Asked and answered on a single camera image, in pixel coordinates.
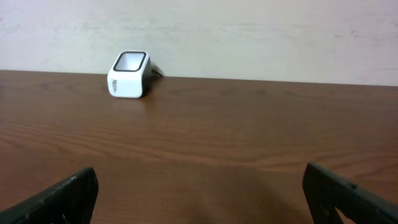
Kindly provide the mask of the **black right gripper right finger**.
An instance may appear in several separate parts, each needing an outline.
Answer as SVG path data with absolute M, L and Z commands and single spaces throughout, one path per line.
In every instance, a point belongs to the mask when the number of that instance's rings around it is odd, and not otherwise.
M 354 223 L 397 224 L 396 204 L 318 164 L 307 164 L 302 188 L 314 223 L 342 223 L 341 211 Z

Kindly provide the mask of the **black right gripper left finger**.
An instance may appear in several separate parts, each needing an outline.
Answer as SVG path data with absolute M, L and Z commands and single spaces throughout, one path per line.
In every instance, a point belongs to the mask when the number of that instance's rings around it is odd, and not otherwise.
M 1 223 L 89 223 L 99 191 L 92 167 L 1 212 Z

